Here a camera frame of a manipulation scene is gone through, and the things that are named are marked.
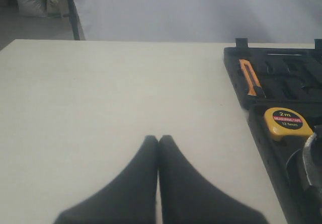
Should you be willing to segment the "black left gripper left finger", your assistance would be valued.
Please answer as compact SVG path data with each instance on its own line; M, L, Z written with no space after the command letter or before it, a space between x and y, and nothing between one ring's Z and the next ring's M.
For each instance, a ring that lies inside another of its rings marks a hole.
M155 223L157 144L148 135L125 169L103 189L63 211L55 223Z

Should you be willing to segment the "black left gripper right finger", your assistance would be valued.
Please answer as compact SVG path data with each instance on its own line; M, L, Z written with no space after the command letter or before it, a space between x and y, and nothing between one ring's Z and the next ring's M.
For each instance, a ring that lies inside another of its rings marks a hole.
M213 186L185 158L174 139L158 142L159 187L164 223L267 223L259 211Z

